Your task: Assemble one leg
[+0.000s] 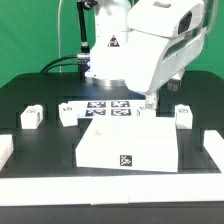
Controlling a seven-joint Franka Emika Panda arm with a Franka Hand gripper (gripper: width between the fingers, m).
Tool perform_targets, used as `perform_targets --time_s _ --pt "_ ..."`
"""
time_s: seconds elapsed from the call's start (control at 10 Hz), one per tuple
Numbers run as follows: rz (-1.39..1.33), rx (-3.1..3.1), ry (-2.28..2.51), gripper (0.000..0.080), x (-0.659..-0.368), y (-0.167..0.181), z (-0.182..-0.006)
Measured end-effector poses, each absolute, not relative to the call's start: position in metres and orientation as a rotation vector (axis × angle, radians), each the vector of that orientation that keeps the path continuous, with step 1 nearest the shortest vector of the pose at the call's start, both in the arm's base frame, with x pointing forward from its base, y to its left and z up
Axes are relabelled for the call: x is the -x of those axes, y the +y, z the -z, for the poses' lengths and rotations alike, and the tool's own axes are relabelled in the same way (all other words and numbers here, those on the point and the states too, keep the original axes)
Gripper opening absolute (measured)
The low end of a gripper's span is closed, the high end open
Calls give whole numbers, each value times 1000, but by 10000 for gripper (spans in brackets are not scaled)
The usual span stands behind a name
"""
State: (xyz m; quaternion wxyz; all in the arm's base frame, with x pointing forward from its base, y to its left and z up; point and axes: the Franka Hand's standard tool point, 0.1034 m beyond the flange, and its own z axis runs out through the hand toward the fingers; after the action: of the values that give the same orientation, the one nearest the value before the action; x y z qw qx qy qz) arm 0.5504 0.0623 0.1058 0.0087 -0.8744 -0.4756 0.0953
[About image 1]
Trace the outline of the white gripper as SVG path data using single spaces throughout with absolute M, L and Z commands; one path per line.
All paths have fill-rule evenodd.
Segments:
M 129 23 L 131 32 L 125 47 L 125 83 L 145 95 L 145 106 L 156 110 L 160 87 L 199 56 L 206 29 L 190 25 L 178 32 L 179 23 Z

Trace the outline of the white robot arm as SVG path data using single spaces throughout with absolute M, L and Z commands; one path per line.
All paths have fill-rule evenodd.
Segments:
M 92 83 L 125 84 L 158 107 L 167 82 L 178 88 L 211 31 L 218 0 L 98 0 L 95 44 L 90 50 Z

